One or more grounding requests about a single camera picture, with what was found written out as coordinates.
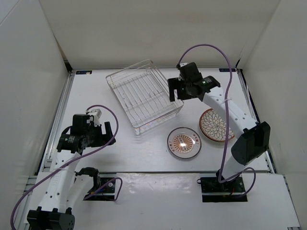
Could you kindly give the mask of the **floral patterned bowl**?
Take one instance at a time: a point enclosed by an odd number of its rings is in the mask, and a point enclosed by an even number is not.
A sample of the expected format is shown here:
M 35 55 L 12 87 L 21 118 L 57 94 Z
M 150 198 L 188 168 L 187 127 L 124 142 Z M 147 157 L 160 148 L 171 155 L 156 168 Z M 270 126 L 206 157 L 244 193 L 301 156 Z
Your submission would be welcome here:
M 202 133 L 215 142 L 225 142 L 226 122 L 212 109 L 207 109 L 199 119 Z

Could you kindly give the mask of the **orange patterned plate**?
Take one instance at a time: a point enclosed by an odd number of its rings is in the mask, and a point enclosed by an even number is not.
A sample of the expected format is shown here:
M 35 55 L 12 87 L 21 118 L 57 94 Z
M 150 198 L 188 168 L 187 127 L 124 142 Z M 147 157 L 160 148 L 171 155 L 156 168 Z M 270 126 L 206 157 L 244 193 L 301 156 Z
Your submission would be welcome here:
M 173 129 L 167 137 L 169 152 L 178 159 L 189 160 L 196 157 L 202 148 L 199 134 L 188 127 Z

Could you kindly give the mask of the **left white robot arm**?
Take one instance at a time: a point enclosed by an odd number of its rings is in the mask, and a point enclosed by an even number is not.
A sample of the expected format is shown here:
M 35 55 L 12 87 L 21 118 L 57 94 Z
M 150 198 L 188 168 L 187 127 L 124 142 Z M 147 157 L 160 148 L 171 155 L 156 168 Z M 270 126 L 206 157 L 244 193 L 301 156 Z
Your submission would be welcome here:
M 73 209 L 88 193 L 101 186 L 99 170 L 93 167 L 76 171 L 86 148 L 112 145 L 113 133 L 109 122 L 100 124 L 101 111 L 94 109 L 74 115 L 72 125 L 61 133 L 54 155 L 52 176 L 38 207 L 29 210 L 27 221 L 34 230 L 71 230 L 74 228 Z

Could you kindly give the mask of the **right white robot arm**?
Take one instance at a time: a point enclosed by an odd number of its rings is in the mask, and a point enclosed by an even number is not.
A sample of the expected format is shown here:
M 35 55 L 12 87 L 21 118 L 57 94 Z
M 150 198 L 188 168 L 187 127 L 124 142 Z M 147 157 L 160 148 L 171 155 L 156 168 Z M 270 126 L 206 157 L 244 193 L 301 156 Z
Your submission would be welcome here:
M 227 191 L 233 180 L 257 157 L 269 148 L 271 128 L 267 122 L 258 122 L 245 114 L 225 92 L 213 76 L 203 77 L 194 62 L 178 64 L 179 76 L 168 79 L 170 101 L 198 98 L 211 107 L 231 130 L 236 142 L 231 148 L 231 157 L 222 158 L 215 185 L 220 191 Z

